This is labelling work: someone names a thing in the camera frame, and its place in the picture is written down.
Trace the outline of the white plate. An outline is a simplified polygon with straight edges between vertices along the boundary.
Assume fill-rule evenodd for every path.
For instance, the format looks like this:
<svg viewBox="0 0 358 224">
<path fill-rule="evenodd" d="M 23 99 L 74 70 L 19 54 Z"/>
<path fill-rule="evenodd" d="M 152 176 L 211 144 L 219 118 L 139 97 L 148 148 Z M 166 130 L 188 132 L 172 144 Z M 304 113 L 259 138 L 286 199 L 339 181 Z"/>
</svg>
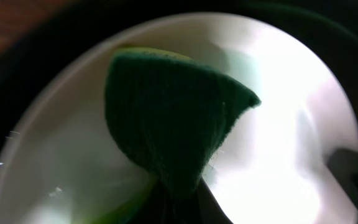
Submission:
<svg viewBox="0 0 358 224">
<path fill-rule="evenodd" d="M 244 16 L 189 13 L 131 26 L 91 44 L 59 70 L 0 156 L 0 223 L 91 223 L 136 203 L 152 183 L 104 121 L 112 53 L 169 50 L 252 89 L 261 105 L 238 120 L 203 178 L 233 223 L 356 223 L 358 211 L 325 163 L 358 152 L 351 104 L 330 69 L 284 31 Z"/>
</svg>

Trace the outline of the green sponge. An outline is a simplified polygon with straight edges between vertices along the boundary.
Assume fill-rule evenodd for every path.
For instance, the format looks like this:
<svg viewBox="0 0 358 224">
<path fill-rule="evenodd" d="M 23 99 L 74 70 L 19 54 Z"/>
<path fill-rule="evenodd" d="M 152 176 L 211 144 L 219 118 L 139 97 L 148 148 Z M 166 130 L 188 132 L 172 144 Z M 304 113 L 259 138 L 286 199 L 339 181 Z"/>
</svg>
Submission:
<svg viewBox="0 0 358 224">
<path fill-rule="evenodd" d="M 117 146 L 175 200 L 192 195 L 237 119 L 259 104 L 230 76 L 148 48 L 115 51 L 104 91 L 105 119 Z"/>
</svg>

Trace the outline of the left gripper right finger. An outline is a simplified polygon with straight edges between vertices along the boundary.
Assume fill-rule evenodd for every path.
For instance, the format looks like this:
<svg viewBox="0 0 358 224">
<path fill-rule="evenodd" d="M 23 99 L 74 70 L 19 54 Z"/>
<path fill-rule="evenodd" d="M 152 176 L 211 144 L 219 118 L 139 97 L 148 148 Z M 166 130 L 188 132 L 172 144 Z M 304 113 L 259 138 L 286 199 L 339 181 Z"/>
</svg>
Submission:
<svg viewBox="0 0 358 224">
<path fill-rule="evenodd" d="M 214 195 L 203 179 L 196 189 L 202 223 L 204 224 L 233 224 L 223 212 Z"/>
</svg>

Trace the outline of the black round tray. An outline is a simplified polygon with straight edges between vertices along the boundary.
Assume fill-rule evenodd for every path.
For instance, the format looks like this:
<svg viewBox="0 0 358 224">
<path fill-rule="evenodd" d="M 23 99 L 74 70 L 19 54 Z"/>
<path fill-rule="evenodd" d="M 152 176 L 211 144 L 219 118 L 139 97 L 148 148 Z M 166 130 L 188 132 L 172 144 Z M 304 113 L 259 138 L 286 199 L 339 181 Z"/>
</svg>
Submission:
<svg viewBox="0 0 358 224">
<path fill-rule="evenodd" d="M 358 1 L 80 1 L 0 56 L 0 152 L 6 136 L 58 72 L 126 28 L 185 12 L 226 12 L 278 27 L 334 72 L 358 121 Z"/>
</svg>

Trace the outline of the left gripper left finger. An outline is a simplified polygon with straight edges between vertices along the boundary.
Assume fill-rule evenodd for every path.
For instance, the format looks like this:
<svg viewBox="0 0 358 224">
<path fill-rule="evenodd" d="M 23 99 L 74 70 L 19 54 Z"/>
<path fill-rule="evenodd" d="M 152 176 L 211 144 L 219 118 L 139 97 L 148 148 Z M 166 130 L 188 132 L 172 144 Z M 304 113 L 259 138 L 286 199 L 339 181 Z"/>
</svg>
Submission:
<svg viewBox="0 0 358 224">
<path fill-rule="evenodd" d="M 177 224 L 171 198 L 160 181 L 148 194 L 128 224 Z"/>
</svg>

